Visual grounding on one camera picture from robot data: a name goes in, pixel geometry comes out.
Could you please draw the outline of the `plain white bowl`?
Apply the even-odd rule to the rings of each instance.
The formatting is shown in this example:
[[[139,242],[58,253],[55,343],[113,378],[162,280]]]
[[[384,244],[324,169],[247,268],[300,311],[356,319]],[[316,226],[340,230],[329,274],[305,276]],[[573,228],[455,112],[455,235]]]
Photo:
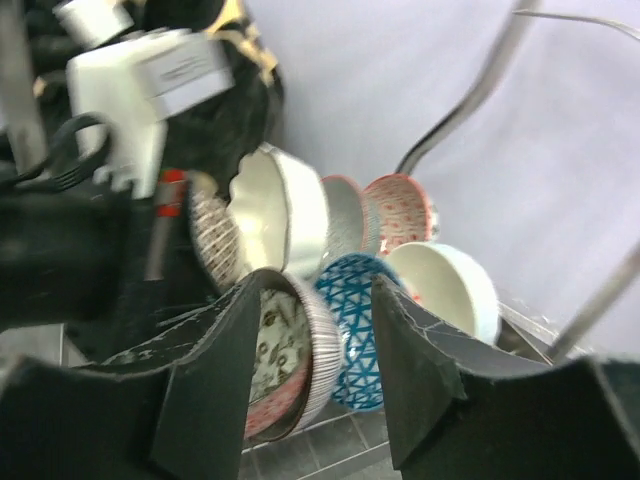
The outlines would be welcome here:
[[[486,270],[450,245],[409,242],[386,262],[425,310],[458,330],[494,345],[501,332],[499,300]]]

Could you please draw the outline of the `white scalloped bowl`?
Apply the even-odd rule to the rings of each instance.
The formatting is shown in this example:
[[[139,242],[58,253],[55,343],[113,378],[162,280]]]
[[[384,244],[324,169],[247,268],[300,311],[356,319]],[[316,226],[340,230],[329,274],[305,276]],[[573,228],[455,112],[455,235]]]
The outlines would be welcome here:
[[[269,267],[306,279],[319,270],[329,214],[314,168],[264,143],[240,161],[230,198],[228,211],[240,231],[242,275]]]

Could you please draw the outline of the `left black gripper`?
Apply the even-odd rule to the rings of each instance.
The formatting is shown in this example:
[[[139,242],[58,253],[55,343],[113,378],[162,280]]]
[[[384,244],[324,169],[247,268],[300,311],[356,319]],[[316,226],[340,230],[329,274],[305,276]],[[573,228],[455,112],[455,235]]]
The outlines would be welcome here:
[[[1,197],[1,327],[106,320],[139,276],[153,197],[87,182]]]

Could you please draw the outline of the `brown cross patterned bowl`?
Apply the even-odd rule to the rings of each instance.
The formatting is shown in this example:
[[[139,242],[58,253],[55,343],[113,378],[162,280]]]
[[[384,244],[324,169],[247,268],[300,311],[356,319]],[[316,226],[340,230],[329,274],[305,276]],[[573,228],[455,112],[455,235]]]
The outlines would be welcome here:
[[[240,275],[239,229],[208,174],[189,172],[187,210],[196,256],[220,290],[230,288]]]

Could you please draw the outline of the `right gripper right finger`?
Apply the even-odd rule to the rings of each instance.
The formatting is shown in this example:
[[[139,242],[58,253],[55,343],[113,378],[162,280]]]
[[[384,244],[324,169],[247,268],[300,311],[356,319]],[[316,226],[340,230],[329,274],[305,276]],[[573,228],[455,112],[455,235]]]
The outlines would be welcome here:
[[[374,333],[394,467],[406,479],[635,479],[639,365],[554,366],[474,339],[384,277]]]

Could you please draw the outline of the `blue triangle patterned bowl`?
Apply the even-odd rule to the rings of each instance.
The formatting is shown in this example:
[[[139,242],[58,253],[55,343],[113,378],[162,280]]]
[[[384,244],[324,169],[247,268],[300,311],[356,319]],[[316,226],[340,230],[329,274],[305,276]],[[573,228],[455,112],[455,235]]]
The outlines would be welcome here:
[[[372,282],[383,275],[400,286],[396,273],[382,259],[351,253],[331,262],[315,280],[314,288],[329,307],[344,346],[342,370],[332,398],[358,412],[383,406],[372,320]]]

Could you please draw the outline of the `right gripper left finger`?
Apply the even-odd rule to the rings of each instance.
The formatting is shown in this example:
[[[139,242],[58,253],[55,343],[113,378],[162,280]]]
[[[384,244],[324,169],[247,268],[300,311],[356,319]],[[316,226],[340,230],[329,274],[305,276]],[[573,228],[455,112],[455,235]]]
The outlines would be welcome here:
[[[1,361],[5,479],[234,479],[260,319],[257,275],[109,361]]]

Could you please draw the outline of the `black leaf patterned bowl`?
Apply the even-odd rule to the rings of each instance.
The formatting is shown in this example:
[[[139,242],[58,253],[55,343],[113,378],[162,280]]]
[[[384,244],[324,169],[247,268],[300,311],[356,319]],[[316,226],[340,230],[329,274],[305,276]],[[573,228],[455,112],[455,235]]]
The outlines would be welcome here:
[[[286,292],[262,290],[246,439],[271,427],[292,407],[306,382],[310,349],[300,301]]]

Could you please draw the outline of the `red patterned bowl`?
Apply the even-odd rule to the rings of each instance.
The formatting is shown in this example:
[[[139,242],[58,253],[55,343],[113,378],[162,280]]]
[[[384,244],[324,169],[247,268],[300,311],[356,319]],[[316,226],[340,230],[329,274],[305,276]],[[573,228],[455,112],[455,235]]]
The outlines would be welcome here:
[[[409,242],[435,241],[440,235],[439,212],[424,188],[412,177],[389,174],[364,189],[381,222],[379,255]]]

